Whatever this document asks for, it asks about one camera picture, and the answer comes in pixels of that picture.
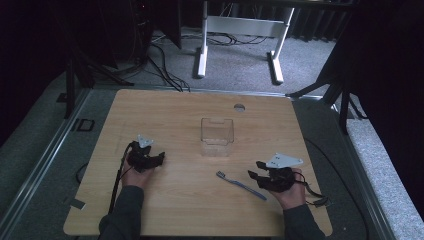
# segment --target sleeve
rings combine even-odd
[[[113,212],[104,216],[100,221],[99,239],[139,239],[143,200],[143,189],[136,186],[123,187]]]
[[[306,204],[284,210],[285,240],[325,239]]]

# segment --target table frame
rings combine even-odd
[[[283,73],[281,71],[279,56],[290,26],[290,20],[293,16],[294,8],[289,7],[284,11],[282,21],[269,21],[258,19],[208,16],[208,1],[203,2],[203,21],[202,21],[202,46],[200,49],[198,76],[206,76],[206,61],[208,56],[207,35],[208,32],[219,32],[228,34],[253,35],[262,37],[278,38],[277,46],[274,51],[268,53],[270,66],[274,79],[278,83],[283,83]]]

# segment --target table surface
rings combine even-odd
[[[244,112],[235,104],[243,104]],[[234,121],[234,143],[228,157],[201,155],[202,118]],[[127,145],[138,134],[153,139],[151,156],[166,152],[145,189],[142,235],[148,236],[282,236],[278,202],[259,189],[247,170],[266,176],[256,161],[276,152],[303,159],[299,166],[311,188],[320,192],[315,173],[289,99],[212,93],[120,90],[93,151],[76,199],[64,225],[69,235],[98,235],[107,214],[116,171]],[[267,197],[263,201],[215,173],[224,172]],[[311,201],[315,199],[307,194]],[[332,233],[325,207],[310,207],[326,234]]]

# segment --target hand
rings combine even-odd
[[[147,183],[154,171],[155,169],[151,168],[145,170],[142,173],[139,173],[134,168],[132,168],[125,159],[124,168],[121,175],[122,186],[137,186],[144,189],[147,186]]]
[[[298,168],[292,168],[293,172],[302,173],[302,170]],[[294,174],[295,179],[298,181],[302,180],[300,174]],[[306,203],[305,197],[305,186],[300,183],[294,183],[293,186],[284,192],[278,193],[269,191],[280,203],[283,210],[295,208]]]

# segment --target transparent box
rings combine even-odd
[[[201,145],[202,156],[227,157],[234,142],[232,119],[202,118]]]

